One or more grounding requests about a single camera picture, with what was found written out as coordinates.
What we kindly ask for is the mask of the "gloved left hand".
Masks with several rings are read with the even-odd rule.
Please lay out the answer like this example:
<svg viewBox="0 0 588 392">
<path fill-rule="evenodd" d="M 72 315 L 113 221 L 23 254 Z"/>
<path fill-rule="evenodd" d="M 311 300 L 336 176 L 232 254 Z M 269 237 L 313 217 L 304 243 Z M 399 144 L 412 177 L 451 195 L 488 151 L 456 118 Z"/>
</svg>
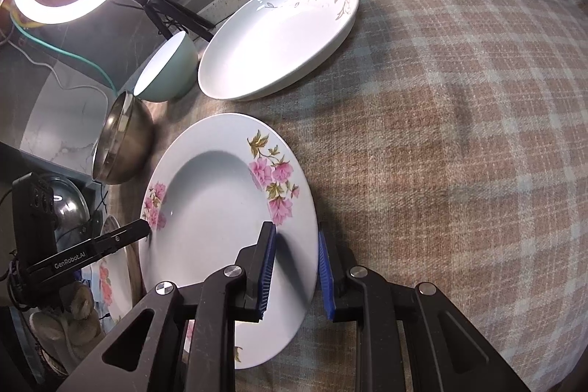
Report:
<svg viewBox="0 0 588 392">
<path fill-rule="evenodd" d="M 92 291 L 79 281 L 68 305 L 36 310 L 28 323 L 41 345 L 66 369 L 77 366 L 105 336 Z"/>
</svg>

